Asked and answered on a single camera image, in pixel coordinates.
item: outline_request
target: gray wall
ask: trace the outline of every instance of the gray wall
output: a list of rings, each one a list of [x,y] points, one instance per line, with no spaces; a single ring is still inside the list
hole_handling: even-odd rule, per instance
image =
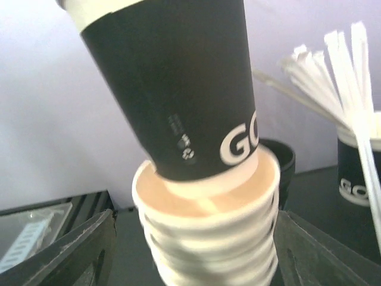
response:
[[[284,80],[277,62],[333,29],[368,28],[381,94],[381,2],[246,0],[251,62]],[[54,0],[0,0],[0,209],[108,189],[131,204],[145,158],[71,20]],[[294,147],[298,171],[336,162],[335,127],[254,82],[260,136]]]

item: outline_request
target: black table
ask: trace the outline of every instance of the black table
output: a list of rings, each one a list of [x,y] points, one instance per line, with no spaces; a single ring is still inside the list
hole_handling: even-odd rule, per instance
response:
[[[370,209],[353,205],[340,196],[336,172],[336,167],[330,167],[296,175],[289,188],[286,208],[381,264]],[[164,285],[146,245],[138,213],[133,209],[118,214],[117,249],[108,285]],[[282,285],[278,270],[271,286]]]

